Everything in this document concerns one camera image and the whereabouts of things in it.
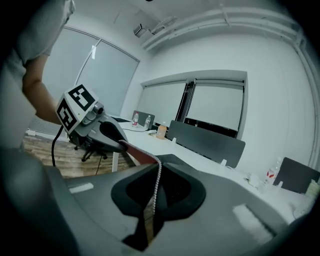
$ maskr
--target human arm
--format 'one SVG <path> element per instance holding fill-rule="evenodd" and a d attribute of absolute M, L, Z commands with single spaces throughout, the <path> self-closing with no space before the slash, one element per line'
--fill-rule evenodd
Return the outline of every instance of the human arm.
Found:
<path fill-rule="evenodd" d="M 36 110 L 36 115 L 48 122 L 61 125 L 56 113 L 56 103 L 42 83 L 47 55 L 38 56 L 26 63 L 22 91 Z"/>

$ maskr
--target cable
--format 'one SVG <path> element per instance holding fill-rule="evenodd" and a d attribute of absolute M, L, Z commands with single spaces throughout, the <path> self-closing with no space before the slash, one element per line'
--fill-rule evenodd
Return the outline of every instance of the cable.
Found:
<path fill-rule="evenodd" d="M 138 133 L 144 133 L 144 132 L 148 131 L 148 129 L 146 129 L 146 130 L 130 130 L 130 129 L 122 129 L 122 130 L 128 130 L 128 131 L 138 132 Z"/>
<path fill-rule="evenodd" d="M 102 155 L 100 156 L 100 161 L 99 161 L 99 164 L 98 164 L 98 168 L 96 169 L 95 175 L 97 175 L 97 173 L 98 173 L 98 171 L 99 171 L 99 167 L 100 167 L 100 163 L 101 163 L 101 158 L 102 158 Z"/>
<path fill-rule="evenodd" d="M 53 140 L 53 142 L 52 142 L 52 145 L 51 145 L 51 158 L 52 158 L 52 165 L 53 165 L 53 166 L 56 166 L 55 152 L 54 152 L 56 140 L 59 138 L 59 136 L 60 136 L 60 134 L 61 134 L 61 132 L 62 132 L 63 129 L 64 129 L 64 127 L 61 125 L 61 127 L 60 127 L 58 133 L 56 134 L 56 136 L 55 136 L 55 138 L 54 138 L 54 140 Z"/>

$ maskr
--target table leg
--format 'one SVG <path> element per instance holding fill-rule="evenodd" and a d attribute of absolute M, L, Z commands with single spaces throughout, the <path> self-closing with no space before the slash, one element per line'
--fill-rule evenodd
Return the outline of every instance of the table leg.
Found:
<path fill-rule="evenodd" d="M 119 153 L 113 152 L 112 158 L 112 172 L 116 172 L 118 169 L 118 160 L 119 160 Z"/>

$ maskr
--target person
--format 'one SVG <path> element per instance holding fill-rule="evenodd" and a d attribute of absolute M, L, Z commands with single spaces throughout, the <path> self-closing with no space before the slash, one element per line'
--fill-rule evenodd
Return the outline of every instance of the person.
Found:
<path fill-rule="evenodd" d="M 4 63 L 6 72 L 35 108 L 35 114 L 55 124 L 61 123 L 55 111 L 56 102 L 43 84 L 43 72 L 54 43 L 74 11 L 74 0 L 45 1 L 18 36 Z"/>

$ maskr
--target gray desk partition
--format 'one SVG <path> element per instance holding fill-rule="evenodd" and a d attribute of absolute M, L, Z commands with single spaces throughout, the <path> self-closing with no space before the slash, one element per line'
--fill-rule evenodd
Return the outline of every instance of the gray desk partition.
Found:
<path fill-rule="evenodd" d="M 283 182 L 282 188 L 297 193 L 306 193 L 311 180 L 318 181 L 320 172 L 302 163 L 285 157 L 273 185 Z"/>
<path fill-rule="evenodd" d="M 139 113 L 138 124 L 141 125 L 141 126 L 145 126 L 146 119 L 147 119 L 148 116 L 150 116 L 151 120 L 150 120 L 150 124 L 149 124 L 149 128 L 148 129 L 151 129 L 151 127 L 152 127 L 152 125 L 154 123 L 154 120 L 155 120 L 155 115 L 135 110 L 135 111 L 133 111 L 132 119 L 134 118 L 136 112 Z"/>
<path fill-rule="evenodd" d="M 246 145 L 236 138 L 173 120 L 167 138 L 176 138 L 179 145 L 219 164 L 225 159 L 232 168 L 237 167 Z"/>

